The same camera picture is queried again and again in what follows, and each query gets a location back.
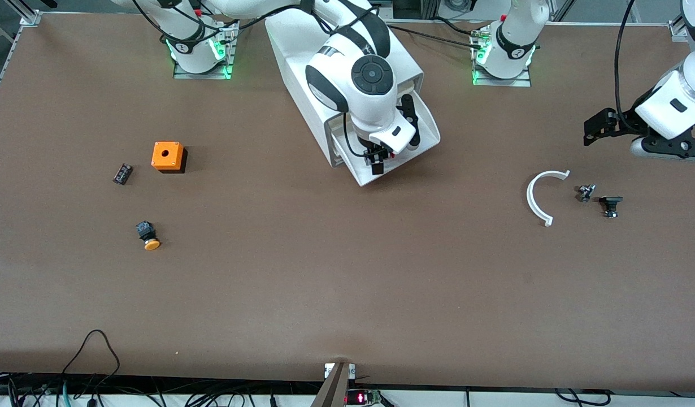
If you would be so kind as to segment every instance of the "wire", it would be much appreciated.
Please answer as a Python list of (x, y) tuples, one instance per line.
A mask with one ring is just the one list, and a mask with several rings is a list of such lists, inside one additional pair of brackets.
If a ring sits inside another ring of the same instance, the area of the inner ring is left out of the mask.
[[(185, 16), (185, 17), (188, 18), (189, 20), (194, 21), (195, 23), (197, 23), (198, 25), (203, 26), (204, 28), (208, 28), (208, 29), (210, 29), (210, 30), (216, 30), (216, 31), (220, 31), (220, 30), (221, 30), (221, 28), (213, 27), (213, 26), (211, 26), (211, 25), (208, 25), (207, 23), (205, 23), (204, 21), (200, 20), (200, 19), (197, 18), (196, 16), (190, 16), (190, 15), (188, 15), (188, 14), (185, 13), (184, 11), (179, 10), (179, 8), (177, 8), (177, 7), (173, 7), (173, 9), (174, 9), (175, 11), (177, 11), (180, 15)], [(230, 26), (230, 25), (236, 23), (236, 21), (237, 21), (237, 20), (232, 20), (231, 23), (224, 23), (224, 25), (228, 27), (228, 26)]]
[(573, 389), (567, 389), (570, 393), (571, 396), (573, 396), (572, 399), (569, 399), (569, 397), (565, 397), (559, 392), (559, 389), (554, 389), (556, 392), (556, 396), (559, 396), (561, 400), (568, 401), (568, 402), (575, 402), (575, 404), (578, 404), (578, 407), (583, 407), (583, 405), (595, 405), (596, 407), (603, 407), (604, 405), (608, 405), (611, 402), (611, 394), (608, 392), (606, 393), (606, 401), (604, 402), (592, 402), (592, 401), (586, 401), (586, 400), (581, 400), (578, 395), (576, 394)]
[(209, 34), (209, 35), (206, 36), (206, 37), (203, 37), (203, 38), (196, 38), (196, 39), (194, 39), (194, 40), (187, 40), (187, 39), (177, 38), (177, 37), (175, 37), (175, 36), (172, 36), (171, 34), (167, 34), (166, 31), (162, 30), (162, 28), (161, 28), (159, 25), (157, 25), (157, 23), (155, 23), (154, 21), (152, 21), (151, 18), (149, 18), (149, 15), (147, 15), (146, 12), (144, 11), (144, 9), (141, 8), (141, 6), (139, 6), (139, 3), (137, 3), (136, 0), (131, 0), (131, 2), (134, 3), (134, 6), (136, 6), (136, 10), (139, 10), (139, 13), (144, 17), (144, 19), (146, 19), (146, 21), (149, 22), (149, 24), (150, 24), (152, 27), (154, 27), (154, 29), (156, 29), (157, 31), (159, 31), (159, 33), (161, 33), (162, 36), (164, 36), (164, 38), (169, 39), (169, 40), (171, 40), (172, 42), (175, 42), (175, 43), (182, 43), (182, 44), (199, 44), (199, 43), (201, 43), (202, 41), (208, 40), (208, 39), (210, 39), (210, 38), (213, 38), (213, 37), (215, 37), (217, 34), (219, 34), (219, 31), (215, 31), (214, 33)]
[(619, 93), (619, 51), (621, 50), (621, 39), (624, 36), (626, 21), (629, 20), (629, 14), (631, 13), (631, 7), (634, 5), (634, 1), (635, 0), (629, 0), (626, 12), (624, 13), (624, 20), (621, 21), (621, 26), (619, 26), (619, 34), (616, 36), (616, 52), (614, 52), (614, 96), (616, 98), (616, 114), (619, 115), (619, 119), (621, 119), (624, 126), (628, 127), (630, 131), (639, 134), (639, 131), (629, 125), (624, 117), (624, 112), (621, 110), (621, 93)]
[(154, 380), (154, 376), (149, 377), (151, 377), (151, 382), (154, 383), (154, 388), (157, 389), (157, 392), (159, 393), (159, 399), (162, 401), (162, 405), (164, 405), (164, 407), (167, 407), (167, 403), (164, 402), (164, 396), (162, 396), (162, 391), (160, 391), (159, 386), (157, 386), (157, 381)]
[(460, 46), (466, 46), (466, 47), (472, 48), (472, 49), (481, 49), (481, 46), (479, 46), (478, 44), (462, 43), (462, 42), (460, 42), (460, 41), (449, 40), (448, 38), (441, 38), (441, 37), (431, 36), (431, 34), (420, 33), (420, 32), (418, 32), (418, 31), (413, 31), (413, 30), (410, 30), (410, 29), (407, 29), (407, 28), (403, 28), (403, 27), (398, 27), (398, 26), (395, 26), (395, 25), (389, 25), (389, 27), (392, 28), (393, 30), (405, 31), (406, 33), (416, 34), (417, 36), (422, 36), (422, 37), (426, 37), (426, 38), (431, 38), (431, 39), (438, 40), (438, 41), (443, 41), (443, 42), (446, 42), (446, 43), (449, 43), (449, 44), (456, 44), (456, 45), (460, 45)]
[(350, 150), (351, 153), (353, 153), (353, 155), (355, 157), (373, 157), (373, 155), (377, 155), (377, 154), (380, 154), (382, 152), (387, 151), (386, 147), (383, 147), (382, 149), (379, 149), (379, 150), (374, 151), (372, 153), (365, 153), (365, 154), (356, 153), (355, 150), (353, 150), (353, 147), (350, 146), (350, 137), (348, 137), (348, 134), (347, 134), (348, 133), (348, 124), (347, 124), (348, 121), (347, 120), (348, 120), (347, 113), (343, 113), (342, 114), (342, 131), (345, 133), (345, 144), (347, 144), (347, 148)]
[(204, 8), (208, 13), (210, 13), (210, 15), (213, 15), (213, 14), (214, 14), (214, 11), (211, 11), (210, 8), (206, 7), (206, 6), (205, 6), (205, 3), (203, 3), (202, 0), (198, 0), (198, 1), (199, 1), (199, 6), (200, 6), (200, 7)]
[(114, 360), (117, 362), (117, 367), (114, 369), (114, 371), (112, 371), (111, 373), (109, 373), (108, 376), (105, 376), (103, 379), (101, 379), (101, 380), (97, 383), (96, 387), (94, 387), (94, 391), (96, 391), (96, 389), (98, 389), (99, 386), (101, 386), (101, 384), (104, 383), (104, 381), (105, 381), (106, 379), (109, 379), (111, 376), (114, 376), (114, 375), (119, 371), (119, 368), (121, 367), (121, 362), (119, 361), (119, 356), (117, 356), (117, 353), (114, 351), (114, 348), (112, 348), (112, 344), (109, 343), (109, 337), (107, 337), (107, 334), (105, 334), (104, 331), (102, 331), (102, 330), (91, 330), (91, 331), (89, 331), (89, 333), (86, 334), (86, 337), (84, 337), (84, 342), (81, 343), (81, 346), (79, 347), (79, 350), (76, 351), (76, 354), (74, 355), (74, 357), (71, 358), (71, 360), (69, 361), (69, 363), (67, 363), (66, 366), (64, 366), (64, 368), (61, 370), (61, 376), (63, 376), (64, 374), (66, 374), (66, 369), (68, 369), (69, 366), (71, 366), (71, 363), (73, 363), (74, 360), (76, 360), (76, 358), (79, 357), (79, 355), (81, 354), (81, 351), (84, 350), (84, 346), (86, 345), (86, 341), (88, 341), (88, 340), (89, 340), (89, 337), (90, 337), (93, 333), (95, 333), (95, 332), (96, 332), (96, 333), (99, 333), (100, 335), (102, 335), (102, 337), (104, 337), (104, 342), (107, 343), (107, 348), (109, 348), (109, 351), (112, 353), (112, 356), (114, 356)]
[(432, 20), (443, 21), (443, 23), (445, 23), (448, 27), (451, 27), (451, 29), (453, 29), (454, 31), (458, 31), (458, 33), (461, 33), (461, 34), (466, 34), (466, 36), (469, 36), (471, 34), (471, 31), (462, 30), (462, 29), (456, 27), (456, 25), (451, 23), (450, 20), (448, 20), (447, 18), (442, 18), (440, 15), (436, 15), (434, 18), (432, 18)]
[(300, 8), (300, 6), (292, 5), (292, 6), (285, 6), (285, 7), (276, 8), (275, 10), (272, 10), (272, 11), (270, 11), (269, 13), (267, 13), (267, 14), (265, 14), (265, 15), (263, 15), (263, 16), (259, 16), (258, 18), (255, 18), (254, 20), (250, 21), (249, 23), (247, 23), (247, 24), (245, 24), (245, 25), (241, 25), (241, 26), (240, 26), (240, 30), (244, 30), (245, 28), (250, 28), (251, 26), (253, 26), (253, 25), (259, 23), (259, 22), (262, 21), (262, 20), (264, 20), (265, 18), (268, 18), (268, 16), (273, 16), (273, 15), (276, 15), (276, 14), (278, 14), (278, 13), (281, 13), (281, 12), (283, 12), (283, 11), (285, 11), (285, 10), (290, 10), (290, 8)]

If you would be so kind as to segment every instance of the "white mounting plate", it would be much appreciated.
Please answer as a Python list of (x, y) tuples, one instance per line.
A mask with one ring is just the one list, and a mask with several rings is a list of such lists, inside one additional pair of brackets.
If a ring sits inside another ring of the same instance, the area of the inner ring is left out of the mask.
[[(325, 363), (325, 379), (326, 380), (327, 380), (327, 376), (330, 376), (330, 373), (331, 373), (333, 367), (335, 367), (335, 363)], [(350, 363), (350, 376), (348, 376), (348, 379), (355, 380), (355, 365), (352, 363)]]
[[(382, 175), (372, 174), (371, 168), (363, 158), (355, 157), (349, 152), (345, 154), (348, 150), (344, 145), (342, 113), (320, 103), (307, 86), (305, 67), (315, 52), (325, 43), (327, 34), (320, 30), (312, 16), (300, 10), (286, 10), (278, 15), (270, 16), (265, 21), (265, 26), (270, 35), (270, 43), (285, 86), (329, 164), (337, 167), (345, 163), (360, 186), (381, 177)], [(398, 157), (386, 160), (384, 174), (417, 157), (440, 141), (438, 126), (425, 103), (418, 96), (420, 86), (423, 84), (423, 71), (394, 34), (390, 34), (390, 39), (391, 52), (386, 59), (395, 72), (398, 99), (405, 93), (413, 96), (418, 114), (420, 146), (413, 151), (406, 149)]]

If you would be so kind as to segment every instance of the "white curved bracket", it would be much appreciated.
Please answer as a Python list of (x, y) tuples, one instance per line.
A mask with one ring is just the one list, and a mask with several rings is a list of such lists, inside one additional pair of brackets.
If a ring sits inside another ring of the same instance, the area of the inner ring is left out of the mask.
[(533, 180), (531, 180), (531, 182), (528, 184), (528, 189), (526, 190), (526, 199), (528, 199), (528, 206), (531, 207), (531, 211), (533, 211), (533, 213), (536, 214), (537, 217), (540, 217), (546, 222), (546, 227), (551, 226), (551, 224), (554, 222), (554, 217), (550, 216), (544, 211), (541, 211), (541, 208), (539, 208), (538, 204), (536, 203), (536, 199), (533, 198), (533, 186), (536, 185), (536, 181), (538, 181), (539, 178), (554, 177), (560, 180), (565, 180), (570, 173), (571, 172), (569, 170), (567, 170), (566, 172), (545, 171), (536, 175), (536, 177), (533, 178)]

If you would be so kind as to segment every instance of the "orange box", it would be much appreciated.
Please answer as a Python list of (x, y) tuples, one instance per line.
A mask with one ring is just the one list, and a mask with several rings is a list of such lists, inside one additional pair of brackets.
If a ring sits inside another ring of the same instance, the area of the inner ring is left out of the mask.
[(184, 174), (187, 149), (178, 141), (157, 141), (151, 154), (151, 166), (164, 174)]

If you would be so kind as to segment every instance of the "brown table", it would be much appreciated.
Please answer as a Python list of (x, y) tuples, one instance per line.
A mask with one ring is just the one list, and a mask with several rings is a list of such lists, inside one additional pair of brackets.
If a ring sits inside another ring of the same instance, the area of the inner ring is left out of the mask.
[[(397, 34), (442, 141), (359, 188), (262, 25), (229, 81), (172, 80), (140, 16), (25, 29), (0, 89), (0, 371), (60, 371), (99, 327), (124, 374), (319, 379), (347, 358), (369, 382), (695, 391), (695, 164), (582, 145), (613, 103), (616, 27), (547, 27), (531, 88), (474, 87), (466, 49)], [(687, 47), (625, 35), (629, 106)], [(149, 166), (160, 140), (188, 146), (185, 175)], [(536, 186), (549, 228), (525, 201), (544, 170), (571, 170)], [(619, 218), (575, 199), (585, 183), (626, 198)], [(73, 371), (112, 368), (86, 352)]]

